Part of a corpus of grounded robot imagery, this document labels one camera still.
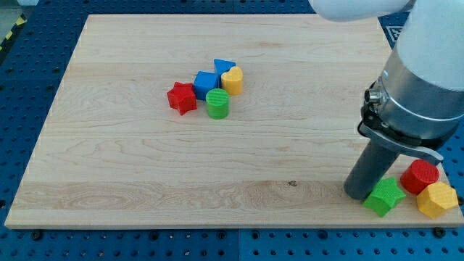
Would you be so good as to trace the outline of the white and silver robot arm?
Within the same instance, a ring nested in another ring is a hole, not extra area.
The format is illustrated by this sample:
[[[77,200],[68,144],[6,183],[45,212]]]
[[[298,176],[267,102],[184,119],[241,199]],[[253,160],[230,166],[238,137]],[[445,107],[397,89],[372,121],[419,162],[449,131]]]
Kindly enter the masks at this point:
[[[398,155],[442,162],[438,148],[463,120],[463,1],[313,0],[317,14],[351,22],[408,13],[378,79],[365,91],[358,126],[369,162]]]

